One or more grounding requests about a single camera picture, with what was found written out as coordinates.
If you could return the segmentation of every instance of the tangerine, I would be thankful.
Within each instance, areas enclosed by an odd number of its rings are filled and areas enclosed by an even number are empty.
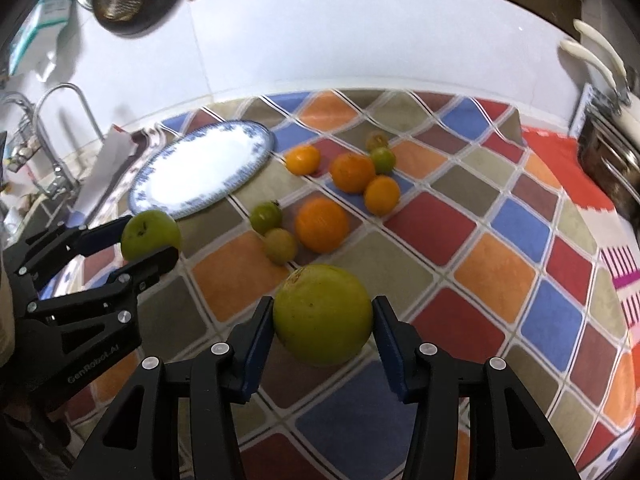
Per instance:
[[[335,187],[345,193],[364,192],[367,185],[376,177],[373,161],[358,153],[343,153],[335,158],[330,168]]]
[[[315,146],[297,146],[285,155],[284,163],[294,175],[308,175],[318,170],[320,158],[320,151]]]
[[[335,251],[349,234],[347,214],[328,198],[306,202],[296,216],[300,243],[315,253]]]
[[[364,205],[376,216],[385,216],[400,202],[400,186],[390,176],[377,176],[364,192]]]

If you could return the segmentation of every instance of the blue patterned plate rim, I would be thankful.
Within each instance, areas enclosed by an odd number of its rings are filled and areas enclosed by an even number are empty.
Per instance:
[[[142,197],[140,199],[140,194],[146,196],[146,193],[143,190],[139,190],[144,183],[146,183],[149,179],[149,176],[153,174],[155,171],[153,164],[160,158],[166,158],[170,156],[181,144],[185,142],[191,142],[192,140],[205,137],[210,132],[213,131],[225,131],[225,129],[231,129],[235,126],[240,126],[244,130],[246,134],[248,134],[249,138],[252,138],[256,135],[260,136],[263,141],[262,151],[258,154],[257,158],[239,168],[235,174],[231,175],[227,180],[222,183],[220,190],[216,193],[212,193],[209,196],[199,196],[188,200],[186,202],[181,203],[179,206],[168,207],[161,206],[157,204],[153,204],[149,207],[140,207],[140,202],[144,201],[145,198]],[[140,169],[138,174],[133,179],[131,183],[131,188],[129,190],[129,197],[127,199],[129,203],[129,209],[133,214],[140,213],[147,209],[160,209],[165,213],[170,215],[174,220],[179,220],[181,218],[185,218],[190,216],[198,211],[203,210],[204,208],[215,204],[225,196],[233,193],[236,189],[245,184],[261,167],[267,162],[268,158],[273,151],[274,145],[274,137],[271,130],[266,128],[260,123],[256,123],[254,121],[224,121],[218,124],[208,124],[207,126],[203,126],[198,128],[197,130],[193,130],[191,133],[188,133],[181,137],[180,139],[175,140],[171,144],[166,145],[162,150],[154,154]]]

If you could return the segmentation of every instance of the blue gripper pad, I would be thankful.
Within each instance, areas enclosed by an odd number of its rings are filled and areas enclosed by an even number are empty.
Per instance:
[[[262,371],[269,355],[273,340],[273,298],[263,297],[255,309],[254,316],[248,322],[254,337],[244,354],[244,378],[240,388],[240,395],[244,402],[258,390]]]
[[[376,297],[371,304],[373,337],[389,387],[401,402],[415,402],[415,390],[419,387],[414,380],[417,368],[415,350],[422,339],[412,325],[398,321],[386,296]]]

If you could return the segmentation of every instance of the orange tile square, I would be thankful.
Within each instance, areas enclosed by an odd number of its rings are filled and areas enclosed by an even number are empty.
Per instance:
[[[458,431],[458,452],[456,453],[456,472],[454,480],[469,478],[470,439],[464,431]]]
[[[122,389],[138,366],[138,356],[131,352],[122,361],[109,368],[94,381],[95,397],[100,402],[109,402]]]
[[[640,388],[640,344],[634,346],[631,354],[632,360],[634,362],[634,370],[636,372],[636,388]]]
[[[507,323],[516,321],[535,275],[522,257],[489,233],[482,235],[454,274]]]
[[[396,155],[396,169],[418,179],[425,178],[447,161],[447,157],[410,140],[403,140],[392,151]]]
[[[613,377],[604,413],[619,428],[626,428],[636,414],[636,380],[634,361],[629,352],[622,355]]]
[[[193,268],[193,275],[216,319],[226,321],[273,290],[289,271],[264,255],[253,231],[211,253]]]
[[[562,187],[549,167],[533,152],[529,153],[529,158],[527,159],[527,164],[524,169],[549,187],[553,187],[554,189],[560,189]]]
[[[298,118],[306,126],[328,132],[353,121],[358,112],[331,91],[320,92],[300,112]]]

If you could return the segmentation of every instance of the white wall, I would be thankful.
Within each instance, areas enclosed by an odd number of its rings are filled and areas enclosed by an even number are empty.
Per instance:
[[[58,63],[43,84],[34,73],[12,78],[36,102],[59,82],[78,85],[103,132],[140,117],[209,94],[191,22],[190,3],[181,0],[154,30],[139,38],[121,38],[103,29],[90,12],[74,4],[70,23],[58,38]],[[0,111],[0,130],[17,124],[17,107]],[[42,119],[60,156],[96,138],[78,98],[60,90],[48,99]]]
[[[429,82],[567,123],[586,78],[559,57],[559,29],[505,0],[195,0],[191,9],[220,97]]]
[[[210,94],[336,86],[470,92],[566,127],[587,77],[559,56],[559,29],[505,0],[183,0],[134,40],[76,9],[49,82],[10,89],[36,101],[71,81],[103,130]],[[95,138],[70,91],[42,117],[61,156]],[[0,128],[16,122],[16,110],[0,116]]]

